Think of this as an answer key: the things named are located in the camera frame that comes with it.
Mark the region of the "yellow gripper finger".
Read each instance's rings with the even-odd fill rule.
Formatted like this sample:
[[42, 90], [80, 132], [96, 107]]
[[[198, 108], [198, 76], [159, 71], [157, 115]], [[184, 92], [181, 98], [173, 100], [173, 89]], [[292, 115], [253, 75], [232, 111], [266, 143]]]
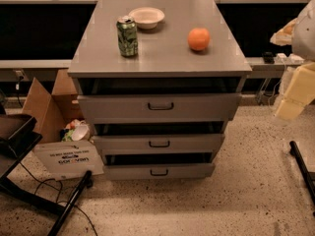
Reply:
[[315, 99], [315, 63], [290, 68], [283, 82], [284, 92], [275, 116], [291, 121]]

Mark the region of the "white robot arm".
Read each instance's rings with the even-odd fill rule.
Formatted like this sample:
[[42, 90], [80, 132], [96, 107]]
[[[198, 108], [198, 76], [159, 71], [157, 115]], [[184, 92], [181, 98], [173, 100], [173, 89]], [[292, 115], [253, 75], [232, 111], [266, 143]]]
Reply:
[[277, 118], [290, 121], [315, 99], [315, 0], [311, 0], [296, 19], [274, 33], [270, 42], [290, 45], [292, 53], [305, 60], [292, 72], [275, 112]]

